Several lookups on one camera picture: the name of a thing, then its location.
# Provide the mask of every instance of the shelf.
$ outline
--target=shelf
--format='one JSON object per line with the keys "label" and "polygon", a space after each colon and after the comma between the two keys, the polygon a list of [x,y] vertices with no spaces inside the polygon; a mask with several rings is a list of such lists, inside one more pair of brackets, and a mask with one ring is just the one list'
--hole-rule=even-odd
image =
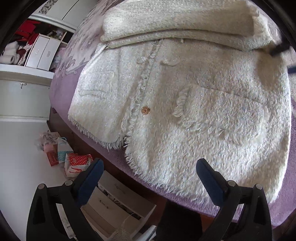
{"label": "shelf", "polygon": [[14,72],[19,74],[28,74],[32,76],[43,77],[52,79],[54,76],[53,72],[45,71],[42,69],[34,69],[30,67],[13,65],[13,64],[0,64],[0,72]]}

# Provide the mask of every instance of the pocket flap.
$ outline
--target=pocket flap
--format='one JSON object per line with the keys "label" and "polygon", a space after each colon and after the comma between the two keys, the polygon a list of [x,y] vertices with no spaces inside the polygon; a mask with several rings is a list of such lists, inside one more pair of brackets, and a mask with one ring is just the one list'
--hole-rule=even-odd
{"label": "pocket flap", "polygon": [[269,118],[267,108],[256,101],[199,85],[185,86],[173,115],[189,131],[240,145],[262,136]]}

